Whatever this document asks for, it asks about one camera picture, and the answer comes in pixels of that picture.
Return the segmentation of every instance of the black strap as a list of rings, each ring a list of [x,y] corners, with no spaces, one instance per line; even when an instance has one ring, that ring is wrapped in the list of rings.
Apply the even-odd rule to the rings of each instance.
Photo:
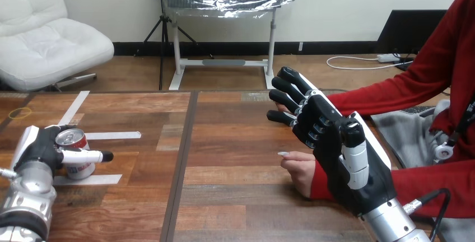
[[[473,94],[472,99],[468,103],[467,109],[463,113],[455,132],[450,136],[447,145],[455,146],[459,135],[465,133],[473,122],[475,122],[475,94]]]
[[[468,127],[475,121],[475,94],[468,103],[468,107],[463,113],[462,119],[456,128],[457,133],[465,133]]]

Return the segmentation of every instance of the tripod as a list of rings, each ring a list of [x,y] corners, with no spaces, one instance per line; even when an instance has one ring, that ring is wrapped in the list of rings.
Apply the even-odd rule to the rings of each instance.
[[[148,43],[149,38],[152,36],[153,32],[158,28],[160,24],[162,24],[162,41],[160,43],[160,85],[159,85],[159,90],[162,90],[162,84],[163,84],[163,63],[164,63],[164,57],[165,57],[165,46],[168,48],[170,46],[170,43],[168,41],[168,29],[167,29],[167,23],[172,23],[172,20],[170,19],[169,16],[166,15],[163,0],[160,0],[160,6],[162,9],[162,15],[160,15],[160,19],[153,27],[152,31],[150,31],[150,34],[147,36],[147,38],[143,41],[142,47],[145,48],[145,46]],[[180,26],[178,26],[178,30],[183,33],[195,46],[197,46],[200,50],[201,47],[199,44],[190,36],[188,33],[186,33],[183,29],[181,29]],[[134,54],[134,57],[139,56],[140,49],[137,49],[137,52]],[[215,57],[211,54],[208,53],[209,57],[211,59],[214,59]]]

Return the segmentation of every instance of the white chair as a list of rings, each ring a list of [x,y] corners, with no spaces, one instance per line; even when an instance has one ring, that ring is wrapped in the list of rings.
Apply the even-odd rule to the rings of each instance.
[[[64,0],[0,0],[0,80],[32,91],[95,78],[64,80],[110,60],[112,42],[67,15]]]

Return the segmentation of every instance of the person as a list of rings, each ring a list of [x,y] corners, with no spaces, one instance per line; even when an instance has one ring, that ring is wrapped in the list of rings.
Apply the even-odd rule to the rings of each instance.
[[[369,87],[331,95],[329,100],[343,115],[353,111],[362,116],[383,114],[419,105],[451,86],[450,106],[433,116],[427,130],[429,135],[442,131],[450,136],[475,97],[474,79],[475,0],[455,0],[407,72]],[[286,110],[281,105],[278,109]],[[403,132],[426,138],[421,131]],[[326,174],[312,154],[281,154],[281,166],[288,170],[302,195],[333,200]],[[452,199],[445,217],[475,218],[475,123],[460,134],[453,156],[443,164],[394,170],[392,177],[402,204],[433,190],[448,188]],[[436,217],[442,202],[440,196],[416,214]]]

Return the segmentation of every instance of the power strip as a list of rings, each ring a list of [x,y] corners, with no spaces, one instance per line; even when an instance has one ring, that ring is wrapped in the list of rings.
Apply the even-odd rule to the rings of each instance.
[[[399,62],[400,59],[400,54],[378,54],[378,62],[380,63]]]

